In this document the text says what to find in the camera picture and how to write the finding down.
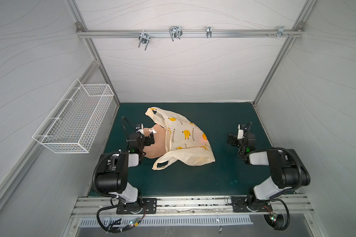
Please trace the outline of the cream plastic banana bag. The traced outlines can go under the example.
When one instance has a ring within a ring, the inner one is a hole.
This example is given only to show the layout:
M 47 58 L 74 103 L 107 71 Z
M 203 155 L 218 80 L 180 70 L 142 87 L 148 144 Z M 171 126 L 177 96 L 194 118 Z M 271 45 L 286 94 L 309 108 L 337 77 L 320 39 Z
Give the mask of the cream plastic banana bag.
M 188 166 L 216 161 L 205 133 L 186 117 L 157 107 L 148 108 L 145 114 L 166 129 L 167 153 L 156 158 L 153 170 L 163 170 L 177 161 Z

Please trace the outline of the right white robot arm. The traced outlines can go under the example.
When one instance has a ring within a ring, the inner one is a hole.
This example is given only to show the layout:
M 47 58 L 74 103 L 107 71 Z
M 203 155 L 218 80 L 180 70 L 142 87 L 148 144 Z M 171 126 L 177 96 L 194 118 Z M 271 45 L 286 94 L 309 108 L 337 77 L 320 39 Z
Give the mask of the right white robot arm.
M 281 147 L 256 150 L 255 134 L 250 132 L 252 123 L 239 124 L 237 134 L 228 134 L 227 143 L 238 148 L 239 158 L 250 166 L 267 166 L 270 176 L 261 184 L 250 189 L 245 199 L 237 200 L 252 211 L 287 192 L 308 186 L 310 174 L 293 149 Z

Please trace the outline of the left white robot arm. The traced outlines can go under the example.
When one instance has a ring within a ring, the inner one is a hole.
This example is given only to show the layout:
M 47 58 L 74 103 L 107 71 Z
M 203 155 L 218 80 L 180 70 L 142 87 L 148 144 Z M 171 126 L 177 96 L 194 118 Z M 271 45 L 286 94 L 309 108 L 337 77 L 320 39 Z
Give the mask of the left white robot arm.
M 145 156 L 144 148 L 155 143 L 154 134 L 144 135 L 143 124 L 126 138 L 124 152 L 102 154 L 92 177 L 93 190 L 103 197 L 114 197 L 123 203 L 140 202 L 140 192 L 128 182 L 129 168 L 139 166 Z

